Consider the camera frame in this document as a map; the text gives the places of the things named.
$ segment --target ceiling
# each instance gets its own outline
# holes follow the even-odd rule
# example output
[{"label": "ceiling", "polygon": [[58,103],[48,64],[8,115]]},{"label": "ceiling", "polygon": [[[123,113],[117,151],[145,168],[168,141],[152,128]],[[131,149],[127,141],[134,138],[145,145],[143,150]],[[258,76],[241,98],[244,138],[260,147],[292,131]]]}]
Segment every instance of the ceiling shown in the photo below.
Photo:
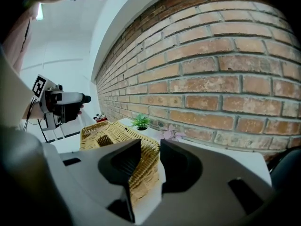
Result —
[{"label": "ceiling", "polygon": [[32,32],[48,36],[65,32],[92,33],[103,3],[103,0],[63,0],[42,4],[44,19],[33,21]]}]

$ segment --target black cable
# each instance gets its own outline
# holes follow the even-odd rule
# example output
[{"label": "black cable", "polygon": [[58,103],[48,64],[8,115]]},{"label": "black cable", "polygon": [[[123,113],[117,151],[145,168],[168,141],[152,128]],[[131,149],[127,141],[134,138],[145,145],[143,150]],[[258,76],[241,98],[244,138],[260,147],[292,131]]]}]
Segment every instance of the black cable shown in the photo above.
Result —
[{"label": "black cable", "polygon": [[40,123],[39,120],[38,120],[38,123],[39,123],[40,129],[41,129],[41,132],[43,133],[43,136],[44,136],[44,138],[45,138],[45,141],[48,143],[48,141],[47,141],[47,139],[46,139],[46,136],[45,136],[45,134],[44,134],[44,132],[43,132],[43,130],[42,130],[41,123]]},{"label": "black cable", "polygon": [[27,112],[27,116],[26,116],[26,122],[25,122],[25,125],[23,127],[23,130],[27,130],[27,124],[28,124],[28,119],[30,117],[30,114],[31,114],[31,110],[32,110],[32,107],[34,105],[34,103],[36,102],[37,100],[35,98],[32,98],[32,101],[30,102],[30,105],[29,105],[29,108],[28,108],[28,112]]},{"label": "black cable", "polygon": [[39,123],[37,123],[37,124],[32,124],[30,121],[28,121],[31,125],[34,125],[34,126],[36,126],[36,125],[38,125]]}]

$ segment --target woven basket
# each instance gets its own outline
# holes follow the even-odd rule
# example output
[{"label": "woven basket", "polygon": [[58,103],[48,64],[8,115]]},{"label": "woven basket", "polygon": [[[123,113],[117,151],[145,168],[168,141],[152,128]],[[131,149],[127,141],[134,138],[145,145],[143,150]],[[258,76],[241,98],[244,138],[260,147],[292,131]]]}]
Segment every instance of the woven basket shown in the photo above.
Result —
[{"label": "woven basket", "polygon": [[91,126],[84,127],[80,131],[80,150],[92,149],[94,146],[89,147],[86,142],[90,143],[96,140],[97,134],[104,130],[110,123],[108,121],[102,121]]},{"label": "woven basket", "polygon": [[141,159],[128,182],[131,202],[135,206],[159,179],[159,143],[116,121],[99,132],[97,138],[86,138],[80,150],[98,148],[130,139],[141,139]]}]

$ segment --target brick wall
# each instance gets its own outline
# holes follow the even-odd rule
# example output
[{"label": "brick wall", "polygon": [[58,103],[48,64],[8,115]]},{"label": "brick wall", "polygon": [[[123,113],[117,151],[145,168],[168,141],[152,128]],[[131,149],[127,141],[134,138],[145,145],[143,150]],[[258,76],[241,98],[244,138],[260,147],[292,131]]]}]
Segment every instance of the brick wall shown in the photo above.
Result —
[{"label": "brick wall", "polygon": [[191,140],[266,156],[301,144],[301,53],[266,0],[161,0],[96,78],[110,121],[144,113]]}]

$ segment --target small succulent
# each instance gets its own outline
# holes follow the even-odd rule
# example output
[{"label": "small succulent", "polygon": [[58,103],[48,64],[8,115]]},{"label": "small succulent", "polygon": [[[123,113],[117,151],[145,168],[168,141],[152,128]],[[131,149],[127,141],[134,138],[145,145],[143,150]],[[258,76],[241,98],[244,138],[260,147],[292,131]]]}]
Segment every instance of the small succulent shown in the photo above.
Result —
[{"label": "small succulent", "polygon": [[150,123],[150,119],[146,117],[146,115],[139,114],[132,122],[132,126],[137,126],[138,129],[147,128]]},{"label": "small succulent", "polygon": [[181,137],[185,136],[185,133],[177,132],[173,125],[169,125],[168,128],[161,127],[160,129],[160,139],[179,141]]}]

